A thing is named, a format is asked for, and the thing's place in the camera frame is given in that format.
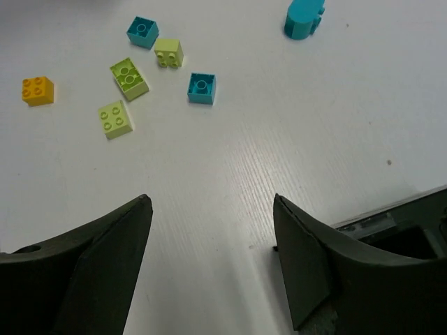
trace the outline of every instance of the white table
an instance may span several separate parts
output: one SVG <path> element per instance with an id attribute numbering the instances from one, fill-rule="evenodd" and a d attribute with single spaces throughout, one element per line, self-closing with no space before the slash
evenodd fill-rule
<path id="1" fill-rule="evenodd" d="M 281 30 L 289 3 L 2 0 L 1 250 L 146 193 L 126 335 L 290 334 L 276 192 L 333 224 L 447 182 L 447 3 L 328 0 L 301 42 Z M 183 67 L 129 43 L 136 15 L 181 40 Z M 107 141 L 96 111 L 122 98 L 109 67 L 126 57 L 151 91 Z M 188 104 L 191 72 L 217 76 L 214 106 Z M 38 75 L 57 101 L 29 108 Z"/>

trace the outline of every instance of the yellow lego brick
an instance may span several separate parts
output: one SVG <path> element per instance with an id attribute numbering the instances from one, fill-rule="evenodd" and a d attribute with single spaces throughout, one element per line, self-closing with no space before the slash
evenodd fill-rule
<path id="1" fill-rule="evenodd" d="M 179 40 L 157 38 L 154 45 L 156 58 L 162 67 L 177 68 L 182 66 L 183 51 Z"/>
<path id="2" fill-rule="evenodd" d="M 109 140 L 132 131 L 132 125 L 122 100 L 100 108 L 98 116 L 105 136 Z"/>
<path id="3" fill-rule="evenodd" d="M 40 106 L 54 102 L 54 85 L 46 77 L 24 79 L 22 100 L 28 106 Z"/>

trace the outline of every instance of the toy block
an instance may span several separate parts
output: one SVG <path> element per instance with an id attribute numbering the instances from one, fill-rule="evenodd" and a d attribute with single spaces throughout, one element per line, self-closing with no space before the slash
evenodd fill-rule
<path id="1" fill-rule="evenodd" d="M 149 91 L 146 81 L 142 78 L 130 58 L 115 64 L 110 68 L 119 88 L 128 101 Z"/>
<path id="2" fill-rule="evenodd" d="M 109 140 L 132 131 L 132 125 L 122 100 L 100 108 L 98 116 L 103 125 L 105 136 Z"/>
<path id="3" fill-rule="evenodd" d="M 324 13 L 324 0 L 293 0 L 288 7 L 284 33 L 293 40 L 313 35 Z"/>
<path id="4" fill-rule="evenodd" d="M 28 106 L 40 106 L 54 102 L 54 85 L 46 77 L 25 79 L 22 82 L 22 100 Z"/>
<path id="5" fill-rule="evenodd" d="M 183 50 L 179 40 L 157 38 L 154 51 L 161 67 L 178 68 L 182 66 Z"/>
<path id="6" fill-rule="evenodd" d="M 188 97 L 190 103 L 212 105 L 216 93 L 216 76 L 192 73 L 189 80 Z"/>
<path id="7" fill-rule="evenodd" d="M 132 44 L 150 50 L 154 45 L 156 38 L 159 37 L 159 28 L 155 21 L 137 16 L 129 27 L 127 36 Z"/>

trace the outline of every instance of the blue lego brick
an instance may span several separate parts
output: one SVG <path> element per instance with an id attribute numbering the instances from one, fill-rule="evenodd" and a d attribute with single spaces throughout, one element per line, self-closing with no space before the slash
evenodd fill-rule
<path id="1" fill-rule="evenodd" d="M 155 21 L 137 16 L 129 27 L 127 36 L 132 44 L 151 49 L 159 37 L 159 28 Z"/>
<path id="2" fill-rule="evenodd" d="M 312 35 L 321 22 L 324 0 L 293 0 L 288 7 L 284 33 L 293 40 Z"/>
<path id="3" fill-rule="evenodd" d="M 188 97 L 190 103 L 212 105 L 216 93 L 216 76 L 192 73 L 189 80 Z"/>

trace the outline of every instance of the lime green lego brick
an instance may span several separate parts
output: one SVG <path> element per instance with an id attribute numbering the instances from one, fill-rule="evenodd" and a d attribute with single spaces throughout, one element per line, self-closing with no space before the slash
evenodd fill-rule
<path id="1" fill-rule="evenodd" d="M 178 68 L 183 63 L 183 50 L 179 40 L 157 38 L 154 45 L 156 58 L 161 67 Z"/>
<path id="2" fill-rule="evenodd" d="M 128 101 L 149 91 L 146 81 L 142 78 L 130 58 L 110 67 L 119 88 Z"/>
<path id="3" fill-rule="evenodd" d="M 122 100 L 99 108 L 98 116 L 105 136 L 109 140 L 132 131 L 132 125 Z"/>

